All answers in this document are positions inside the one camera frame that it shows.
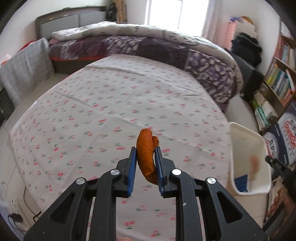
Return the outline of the lower Ganten water carton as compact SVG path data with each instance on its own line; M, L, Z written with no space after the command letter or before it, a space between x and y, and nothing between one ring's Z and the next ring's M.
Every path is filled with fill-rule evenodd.
M275 128L271 128L263 135L268 155L281 160L282 158L282 138Z

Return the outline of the pink white cabinet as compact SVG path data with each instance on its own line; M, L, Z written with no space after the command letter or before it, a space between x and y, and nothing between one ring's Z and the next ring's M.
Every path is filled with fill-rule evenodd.
M232 40L234 40L240 33L245 33L250 37L257 39L256 27L252 20L246 16L230 16L229 20L222 28L220 46L230 50Z

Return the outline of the upper Ganten water carton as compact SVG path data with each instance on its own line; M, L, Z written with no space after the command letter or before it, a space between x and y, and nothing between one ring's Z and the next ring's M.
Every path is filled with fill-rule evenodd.
M288 165L295 162L295 101L292 101L278 120L287 151Z

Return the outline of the window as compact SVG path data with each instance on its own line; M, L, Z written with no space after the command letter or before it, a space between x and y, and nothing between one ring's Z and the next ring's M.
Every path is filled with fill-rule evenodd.
M206 20L209 2L204 0L147 1L145 24L200 36Z

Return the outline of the cherry print table cloth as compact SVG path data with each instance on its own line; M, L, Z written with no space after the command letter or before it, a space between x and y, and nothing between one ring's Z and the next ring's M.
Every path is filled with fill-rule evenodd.
M113 55L66 77L36 99L10 132L36 223L55 222L50 205L78 178L99 179L128 158L140 131L191 177L227 182L229 123L199 81L181 69Z

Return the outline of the white plastic trash bin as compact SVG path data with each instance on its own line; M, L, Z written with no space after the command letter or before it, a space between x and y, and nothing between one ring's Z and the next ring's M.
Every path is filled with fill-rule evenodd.
M263 137L235 122L230 122L229 128L231 153L228 191L238 196L268 194L271 170L265 161L267 149ZM249 191L243 193L237 190L234 179L245 174L249 177Z

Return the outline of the dark blue long carton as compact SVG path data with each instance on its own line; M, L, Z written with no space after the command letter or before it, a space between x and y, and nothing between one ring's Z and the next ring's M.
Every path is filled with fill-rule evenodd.
M249 177L247 174L234 179L235 186L239 192L249 191Z

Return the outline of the grey bed headboard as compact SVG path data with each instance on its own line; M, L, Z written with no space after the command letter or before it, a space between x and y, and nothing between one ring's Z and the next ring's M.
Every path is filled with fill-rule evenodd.
M106 20L106 6L84 6L64 8L35 19L37 39L51 39L51 34L56 31L82 27Z

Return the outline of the pile of dark clothes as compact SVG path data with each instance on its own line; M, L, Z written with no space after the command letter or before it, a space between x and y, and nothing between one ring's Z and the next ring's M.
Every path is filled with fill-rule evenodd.
M254 67L257 67L261 63L262 47L257 39L241 32L231 43L232 53L246 60Z

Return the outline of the grey checked cushion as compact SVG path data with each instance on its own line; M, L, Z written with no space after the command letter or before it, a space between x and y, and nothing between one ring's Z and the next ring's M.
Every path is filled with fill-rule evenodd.
M1 66L1 85L18 106L42 82L54 75L46 38L32 42Z

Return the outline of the orange peel piece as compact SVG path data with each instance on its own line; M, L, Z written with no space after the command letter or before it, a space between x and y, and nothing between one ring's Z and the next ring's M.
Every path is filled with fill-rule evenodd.
M158 146L159 139L150 129L144 128L140 131L137 138L137 162L144 178L154 185L158 185L158 175L153 154Z

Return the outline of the black power adapter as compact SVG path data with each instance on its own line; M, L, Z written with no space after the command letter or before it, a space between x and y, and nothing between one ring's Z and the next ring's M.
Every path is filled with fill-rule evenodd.
M10 214L10 217L12 218L12 220L14 222L23 223L23 218L20 214L12 213L12 214Z

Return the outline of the plaid coat on rack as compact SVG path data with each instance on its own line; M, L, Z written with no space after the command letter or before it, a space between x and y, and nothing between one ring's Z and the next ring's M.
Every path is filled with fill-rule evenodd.
M106 20L117 24L127 23L125 0L112 1L106 14Z

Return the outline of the black storage bench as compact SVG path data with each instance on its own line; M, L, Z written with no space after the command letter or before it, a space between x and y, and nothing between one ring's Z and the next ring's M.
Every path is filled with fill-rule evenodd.
M253 98L255 90L258 90L263 82L264 75L250 63L235 55L232 52L229 54L234 58L243 77L243 88L241 89L240 96L250 102Z

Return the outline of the patterned curtain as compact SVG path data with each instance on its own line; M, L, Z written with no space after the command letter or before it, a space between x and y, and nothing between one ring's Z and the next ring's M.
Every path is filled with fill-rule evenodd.
M215 44L217 44L219 40L222 8L222 0L208 1L208 8L201 36Z

